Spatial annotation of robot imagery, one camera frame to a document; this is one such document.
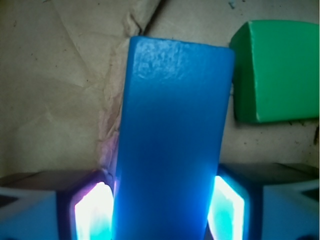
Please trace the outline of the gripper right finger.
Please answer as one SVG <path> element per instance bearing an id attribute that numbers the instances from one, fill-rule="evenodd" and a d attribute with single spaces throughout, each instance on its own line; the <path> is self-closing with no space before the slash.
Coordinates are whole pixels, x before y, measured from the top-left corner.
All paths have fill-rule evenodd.
<path id="1" fill-rule="evenodd" d="M 302 163 L 222 163 L 207 240 L 317 240 L 319 169 Z"/>

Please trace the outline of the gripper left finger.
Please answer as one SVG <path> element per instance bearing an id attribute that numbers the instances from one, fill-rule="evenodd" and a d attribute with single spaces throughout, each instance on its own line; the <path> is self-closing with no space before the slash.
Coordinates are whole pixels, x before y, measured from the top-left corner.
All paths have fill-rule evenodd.
<path id="1" fill-rule="evenodd" d="M 110 240 L 113 208 L 103 170 L 13 173 L 0 179 L 0 238 Z"/>

